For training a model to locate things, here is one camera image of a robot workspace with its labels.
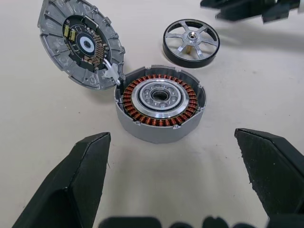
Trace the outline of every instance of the electronic component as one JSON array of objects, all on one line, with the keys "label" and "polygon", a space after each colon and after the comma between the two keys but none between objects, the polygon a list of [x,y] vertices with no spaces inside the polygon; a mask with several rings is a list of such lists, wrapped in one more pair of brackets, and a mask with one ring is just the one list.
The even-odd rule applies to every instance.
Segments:
[{"label": "electronic component", "polygon": [[106,90],[119,82],[111,76],[123,76],[125,50],[119,36],[109,18],[87,1],[44,0],[38,27],[51,59],[76,83]]}]

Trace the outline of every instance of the brass shaft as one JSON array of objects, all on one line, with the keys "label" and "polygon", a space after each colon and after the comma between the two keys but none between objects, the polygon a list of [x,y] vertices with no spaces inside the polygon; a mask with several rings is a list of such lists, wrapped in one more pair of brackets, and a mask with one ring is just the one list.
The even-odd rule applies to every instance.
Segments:
[{"label": "brass shaft", "polygon": [[192,46],[187,45],[187,47],[186,47],[186,53],[187,53],[187,54],[190,54],[191,51],[192,51]]}]

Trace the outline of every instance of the brushless motor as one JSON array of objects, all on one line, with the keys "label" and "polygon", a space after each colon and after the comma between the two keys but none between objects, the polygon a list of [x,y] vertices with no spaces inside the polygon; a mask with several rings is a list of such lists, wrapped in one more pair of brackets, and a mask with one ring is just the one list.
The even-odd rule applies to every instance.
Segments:
[{"label": "brushless motor", "polygon": [[116,109],[125,130],[152,143],[175,142],[197,127],[206,93],[185,71],[168,66],[141,68],[115,90]]}]

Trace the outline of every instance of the metal hub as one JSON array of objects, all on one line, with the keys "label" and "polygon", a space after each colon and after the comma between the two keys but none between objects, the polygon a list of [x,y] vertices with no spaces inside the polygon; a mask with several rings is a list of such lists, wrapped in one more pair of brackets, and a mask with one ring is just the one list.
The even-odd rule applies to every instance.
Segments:
[{"label": "metal hub", "polygon": [[186,110],[189,95],[184,87],[172,80],[148,79],[133,90],[132,103],[144,115],[166,119]]}]

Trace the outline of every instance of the cable connector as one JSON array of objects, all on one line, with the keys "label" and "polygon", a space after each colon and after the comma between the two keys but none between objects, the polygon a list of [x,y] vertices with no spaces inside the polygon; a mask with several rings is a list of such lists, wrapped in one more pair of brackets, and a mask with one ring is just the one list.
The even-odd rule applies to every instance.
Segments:
[{"label": "cable connector", "polygon": [[111,63],[106,59],[104,59],[103,64],[106,66],[106,68],[108,68],[108,70],[105,72],[104,76],[106,78],[113,78],[114,81],[116,82],[116,84],[118,86],[120,86],[121,83],[119,80],[120,77],[118,74],[118,66],[116,64],[111,65]]}]

